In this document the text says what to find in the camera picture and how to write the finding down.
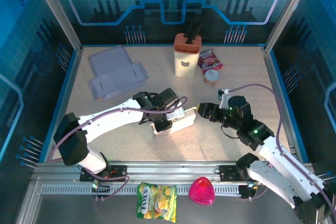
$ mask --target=white container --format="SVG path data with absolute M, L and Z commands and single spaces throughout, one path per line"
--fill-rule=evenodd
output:
M 217 85 L 219 80 L 219 73 L 216 70 L 208 70 L 204 74 L 204 82 L 210 88 Z
M 196 36 L 193 44 L 186 44 L 184 34 L 177 34 L 174 43 L 175 75 L 179 77 L 194 77 L 201 52 L 202 39 Z

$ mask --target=speckled tabletop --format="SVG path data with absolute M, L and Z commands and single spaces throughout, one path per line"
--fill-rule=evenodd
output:
M 106 47 L 86 47 L 67 113 L 74 112 L 76 116 L 94 114 L 126 101 L 139 91 L 160 93 L 166 88 L 172 88 L 179 97 L 188 97 L 185 106 L 188 109 L 201 102 L 219 103 L 218 88 L 233 89 L 249 83 L 271 87 L 259 47 L 204 47 L 202 50 L 208 48 L 213 48 L 224 64 L 223 69 L 219 70 L 219 83 L 214 88 L 204 84 L 200 69 L 194 78 L 175 76 L 172 47 L 126 47 L 133 62 L 141 62 L 146 69 L 149 76 L 146 85 L 109 101 L 95 101 L 88 86 L 89 80 L 94 77 L 88 57 Z M 279 112 L 269 91 L 253 87 L 239 90 L 234 95 L 245 96 L 254 117 L 276 132 Z M 111 161 L 235 161 L 247 152 L 253 153 L 239 140 L 226 137 L 220 126 L 197 115 L 193 126 L 156 138 L 149 123 L 132 123 L 101 135 L 89 146 L 103 152 Z M 226 133 L 235 136 L 231 129 L 226 129 Z M 280 141 L 288 149 L 283 129 Z

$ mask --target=container lid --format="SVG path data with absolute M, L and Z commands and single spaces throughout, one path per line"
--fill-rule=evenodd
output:
M 184 34 L 177 34 L 174 41 L 175 52 L 183 54 L 200 54 L 202 46 L 202 38 L 197 35 L 193 39 L 192 44 L 186 44 L 188 38 L 184 37 Z
M 209 179 L 200 177 L 191 185 L 189 197 L 200 205 L 211 205 L 215 201 L 215 189 Z
M 216 70 L 208 70 L 204 76 L 208 81 L 217 81 L 219 79 L 219 73 Z

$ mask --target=snack bag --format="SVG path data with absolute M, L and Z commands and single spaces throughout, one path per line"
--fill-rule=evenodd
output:
M 176 222 L 176 186 L 157 186 L 142 182 L 136 190 L 138 218 Z
M 205 50 L 199 54 L 198 65 L 203 74 L 208 70 L 217 70 L 223 67 L 223 64 L 215 56 L 212 49 Z

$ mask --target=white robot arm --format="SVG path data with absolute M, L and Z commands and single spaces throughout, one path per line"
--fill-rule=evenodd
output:
M 126 110 L 126 108 L 132 108 L 135 111 Z M 166 111 L 171 108 L 178 109 L 170 113 L 155 113 L 155 111 Z M 153 113 L 136 111 L 138 109 L 153 111 Z M 63 162 L 65 165 L 78 164 L 94 174 L 107 177 L 111 172 L 107 159 L 102 153 L 88 147 L 88 143 L 106 132 L 129 123 L 139 122 L 139 124 L 143 124 L 149 121 L 154 124 L 156 132 L 167 131 L 172 128 L 173 121 L 183 116 L 185 116 L 185 112 L 182 104 L 170 88 L 160 94 L 139 92 L 122 104 L 96 114 L 78 118 L 73 113 L 65 115 L 54 135 L 54 140 L 56 143 L 60 142 L 66 134 L 84 124 L 81 129 L 74 132 L 59 146 Z
M 201 103 L 198 113 L 212 122 L 221 123 L 223 127 L 235 129 L 242 143 L 274 167 L 270 168 L 248 153 L 236 162 L 236 173 L 242 179 L 252 179 L 267 186 L 294 209 L 303 223 L 319 224 L 331 215 L 329 205 L 333 208 L 336 205 L 333 190 L 321 178 L 309 172 L 281 144 L 277 144 L 273 132 L 253 118 L 244 97 L 231 97 L 226 109 L 213 103 Z

